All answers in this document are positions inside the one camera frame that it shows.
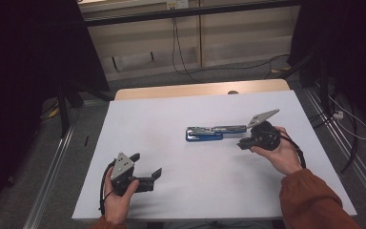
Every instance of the hand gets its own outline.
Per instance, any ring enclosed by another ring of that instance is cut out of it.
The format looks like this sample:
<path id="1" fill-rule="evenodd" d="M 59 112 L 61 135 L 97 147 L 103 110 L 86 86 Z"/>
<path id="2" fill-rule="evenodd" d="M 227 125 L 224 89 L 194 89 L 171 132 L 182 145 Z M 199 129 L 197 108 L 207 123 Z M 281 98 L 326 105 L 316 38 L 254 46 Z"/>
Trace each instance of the hand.
<path id="1" fill-rule="evenodd" d="M 289 137 L 283 127 L 276 128 L 281 135 Z M 280 144 L 273 151 L 267 151 L 257 146 L 253 146 L 251 151 L 266 157 L 278 172 L 286 176 L 302 170 L 294 145 L 283 138 L 280 138 Z"/>
<path id="2" fill-rule="evenodd" d="M 112 191 L 112 182 L 110 180 L 112 169 L 113 167 L 111 167 L 106 173 L 105 180 L 105 195 L 111 193 L 105 200 L 105 219 L 114 225 L 119 225 L 123 224 L 127 218 L 130 208 L 130 200 L 138 188 L 139 181 L 137 179 L 134 180 L 129 185 L 123 197 L 120 197 Z"/>

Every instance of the table surface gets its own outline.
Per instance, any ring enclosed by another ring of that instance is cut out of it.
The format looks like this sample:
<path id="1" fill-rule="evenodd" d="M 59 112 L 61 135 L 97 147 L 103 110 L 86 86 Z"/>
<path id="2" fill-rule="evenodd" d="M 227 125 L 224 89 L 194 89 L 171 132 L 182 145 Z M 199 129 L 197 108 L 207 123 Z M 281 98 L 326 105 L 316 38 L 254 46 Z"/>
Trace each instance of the table surface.
<path id="1" fill-rule="evenodd" d="M 284 86 L 278 87 L 279 92 L 270 92 L 273 85 Z M 189 93 L 191 87 L 195 96 Z M 257 93 L 265 87 L 268 92 Z M 162 89 L 117 93 L 117 99 L 109 107 L 73 219 L 92 220 L 100 216 L 96 196 L 103 168 L 119 152 L 127 156 L 141 154 L 135 164 L 137 177 L 148 177 L 158 168 L 163 169 L 153 192 L 132 197 L 129 219 L 280 218 L 278 194 L 283 175 L 265 158 L 236 146 L 244 135 L 224 136 L 223 140 L 212 142 L 187 142 L 184 137 L 188 126 L 247 124 L 252 116 L 273 109 L 280 112 L 269 121 L 286 127 L 304 151 L 307 167 L 340 196 L 348 214 L 356 214 L 295 93 L 285 81 L 284 84 L 282 80 L 268 80 L 170 86 L 165 89 L 169 95 L 166 98 L 160 93 Z M 228 91 L 239 94 L 226 95 Z"/>

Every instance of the white table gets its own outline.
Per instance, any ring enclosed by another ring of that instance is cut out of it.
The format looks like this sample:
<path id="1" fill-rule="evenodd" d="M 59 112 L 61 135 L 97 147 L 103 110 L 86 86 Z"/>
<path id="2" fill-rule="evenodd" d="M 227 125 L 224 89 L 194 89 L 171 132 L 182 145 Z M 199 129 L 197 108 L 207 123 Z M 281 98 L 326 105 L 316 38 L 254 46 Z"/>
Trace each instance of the white table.
<path id="1" fill-rule="evenodd" d="M 244 135 L 209 142 L 185 140 L 188 126 L 247 124 L 254 115 L 273 109 L 280 112 L 269 121 L 286 127 L 303 150 L 307 167 L 334 189 L 349 215 L 356 215 L 295 93 L 283 90 L 111 102 L 72 218 L 100 217 L 101 177 L 119 152 L 141 154 L 135 163 L 137 177 L 149 177 L 158 168 L 163 169 L 153 192 L 132 197 L 129 219 L 280 218 L 278 193 L 283 175 L 265 158 L 236 146 Z"/>

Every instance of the orange sleeve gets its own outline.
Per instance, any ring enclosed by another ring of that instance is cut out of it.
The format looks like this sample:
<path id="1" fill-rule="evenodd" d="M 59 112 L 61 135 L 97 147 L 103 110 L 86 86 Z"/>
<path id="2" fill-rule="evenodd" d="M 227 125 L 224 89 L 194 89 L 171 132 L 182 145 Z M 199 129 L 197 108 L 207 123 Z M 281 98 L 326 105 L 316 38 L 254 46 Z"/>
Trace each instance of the orange sleeve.
<path id="1" fill-rule="evenodd" d="M 281 184 L 281 210 L 292 229 L 360 228 L 343 210 L 337 194 L 310 170 L 284 177 Z"/>
<path id="2" fill-rule="evenodd" d="M 125 224 L 114 225 L 111 222 L 107 222 L 105 217 L 102 216 L 91 229 L 127 229 L 127 227 Z"/>

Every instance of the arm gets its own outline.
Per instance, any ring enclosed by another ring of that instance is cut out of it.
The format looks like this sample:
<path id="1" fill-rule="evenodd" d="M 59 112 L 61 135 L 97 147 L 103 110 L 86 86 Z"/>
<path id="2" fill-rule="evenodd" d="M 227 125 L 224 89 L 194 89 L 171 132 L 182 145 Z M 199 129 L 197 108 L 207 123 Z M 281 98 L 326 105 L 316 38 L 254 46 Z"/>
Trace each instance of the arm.
<path id="1" fill-rule="evenodd" d="M 138 188 L 139 181 L 134 180 L 123 197 L 116 195 L 112 191 L 112 182 L 110 176 L 112 174 L 112 168 L 106 173 L 105 180 L 105 195 L 109 194 L 105 199 L 105 216 L 102 216 L 97 223 L 95 223 L 91 229 L 125 229 L 124 224 L 127 214 L 129 213 L 130 200 L 132 195 Z"/>
<path id="2" fill-rule="evenodd" d="M 284 128 L 276 128 L 288 137 Z M 290 142 L 281 138 L 273 151 L 255 146 L 251 151 L 269 159 L 278 172 L 286 175 L 281 181 L 280 203 L 291 228 L 360 228 L 343 210 L 337 194 L 311 171 L 302 169 Z"/>

